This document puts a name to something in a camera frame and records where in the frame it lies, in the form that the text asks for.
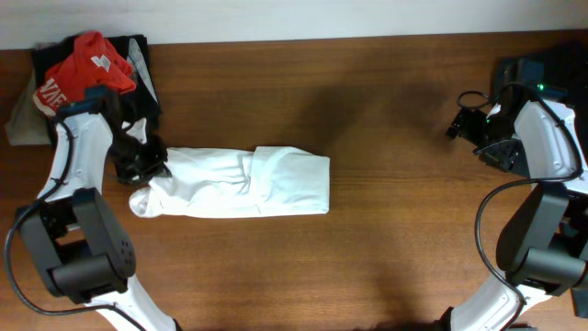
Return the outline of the white t-shirt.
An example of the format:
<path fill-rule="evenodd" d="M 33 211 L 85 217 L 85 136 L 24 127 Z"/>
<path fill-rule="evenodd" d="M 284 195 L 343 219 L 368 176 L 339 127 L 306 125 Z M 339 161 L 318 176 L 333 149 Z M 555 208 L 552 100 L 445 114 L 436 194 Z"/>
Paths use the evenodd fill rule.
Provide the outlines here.
<path fill-rule="evenodd" d="M 254 151 L 169 148 L 168 177 L 154 177 L 130 196 L 138 217 L 237 219 L 325 214 L 330 158 L 289 146 Z"/>

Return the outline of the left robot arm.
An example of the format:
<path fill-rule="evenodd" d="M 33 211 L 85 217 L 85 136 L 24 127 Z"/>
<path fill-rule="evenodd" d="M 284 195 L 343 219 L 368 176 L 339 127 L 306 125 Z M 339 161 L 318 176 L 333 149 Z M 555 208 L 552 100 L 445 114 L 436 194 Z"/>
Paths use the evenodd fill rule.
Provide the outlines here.
<path fill-rule="evenodd" d="M 97 312 L 117 330 L 179 329 L 139 282 L 130 237 L 102 196 L 107 160 L 125 185 L 170 176 L 161 138 L 131 136 L 121 118 L 119 93 L 105 86 L 88 88 L 83 100 L 60 106 L 51 122 L 58 142 L 50 175 L 38 197 L 17 210 L 4 258 L 11 257 L 13 239 L 19 236 L 47 291 L 68 298 L 74 307 L 37 306 L 6 262 L 13 291 L 38 314 Z"/>

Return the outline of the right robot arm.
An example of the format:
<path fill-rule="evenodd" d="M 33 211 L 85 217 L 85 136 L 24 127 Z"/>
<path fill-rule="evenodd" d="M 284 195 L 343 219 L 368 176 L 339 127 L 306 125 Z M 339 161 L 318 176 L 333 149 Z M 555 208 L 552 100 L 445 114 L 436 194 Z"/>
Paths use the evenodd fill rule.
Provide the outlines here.
<path fill-rule="evenodd" d="M 479 105 L 460 104 L 449 139 L 463 138 L 487 165 L 517 174 L 481 201 L 475 245 L 490 277 L 464 303 L 448 308 L 440 330 L 515 330 L 533 306 L 565 292 L 575 316 L 587 315 L 587 160 L 569 83 L 554 82 L 555 63 L 522 57 L 497 70 Z M 483 213 L 498 194 L 531 191 L 502 229 L 491 262 L 481 242 Z"/>

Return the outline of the dark garment at right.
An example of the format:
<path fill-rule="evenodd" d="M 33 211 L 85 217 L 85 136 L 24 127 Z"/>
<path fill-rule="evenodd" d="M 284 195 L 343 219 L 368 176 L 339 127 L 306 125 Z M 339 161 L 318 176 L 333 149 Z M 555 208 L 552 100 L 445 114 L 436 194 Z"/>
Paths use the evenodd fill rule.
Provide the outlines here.
<path fill-rule="evenodd" d="M 587 153 L 587 45 L 578 40 L 565 42 L 526 55 L 502 58 L 492 72 L 491 91 L 498 92 L 507 82 L 514 81 L 516 64 L 530 60 L 544 65 L 539 83 L 565 88 L 566 103 L 574 106 L 575 129 L 582 151 Z"/>

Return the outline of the red printed t-shirt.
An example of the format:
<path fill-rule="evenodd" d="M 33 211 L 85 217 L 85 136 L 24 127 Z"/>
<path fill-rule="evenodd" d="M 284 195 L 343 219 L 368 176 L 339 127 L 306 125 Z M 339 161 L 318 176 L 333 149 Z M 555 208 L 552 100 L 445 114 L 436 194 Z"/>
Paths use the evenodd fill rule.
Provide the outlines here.
<path fill-rule="evenodd" d="M 73 41 L 73 52 L 54 64 L 32 97 L 35 106 L 47 116 L 55 116 L 65 104 L 85 99 L 85 90 L 105 86 L 126 94 L 136 89 L 132 66 L 109 40 L 98 31 L 86 32 Z"/>

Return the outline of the black folded garment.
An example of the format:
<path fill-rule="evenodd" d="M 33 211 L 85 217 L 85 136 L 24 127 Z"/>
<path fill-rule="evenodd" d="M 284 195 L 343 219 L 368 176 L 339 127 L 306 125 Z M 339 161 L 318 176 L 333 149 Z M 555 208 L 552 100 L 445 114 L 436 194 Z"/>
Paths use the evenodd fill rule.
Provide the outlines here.
<path fill-rule="evenodd" d="M 54 64 L 62 62 L 73 52 L 74 39 L 84 33 L 73 35 L 56 44 L 42 46 L 31 53 L 36 75 L 36 90 L 43 84 L 44 74 Z M 133 123 L 141 118 L 147 119 L 148 134 L 150 129 L 158 125 L 162 110 L 151 78 L 147 39 L 143 35 L 104 38 L 110 41 L 118 54 L 133 68 L 131 79 L 136 83 L 136 89 L 126 94 L 117 92 L 122 107 L 121 120 Z"/>

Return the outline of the grey folded garment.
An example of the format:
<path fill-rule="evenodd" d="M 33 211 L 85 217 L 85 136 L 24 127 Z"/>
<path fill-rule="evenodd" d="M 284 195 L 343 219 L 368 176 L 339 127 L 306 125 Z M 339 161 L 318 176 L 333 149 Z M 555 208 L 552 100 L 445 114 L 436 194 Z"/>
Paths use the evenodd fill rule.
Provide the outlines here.
<path fill-rule="evenodd" d="M 10 120 L 5 124 L 6 136 L 11 146 L 51 144 L 45 116 L 33 103 L 35 91 L 36 77 L 32 74 L 12 108 Z"/>

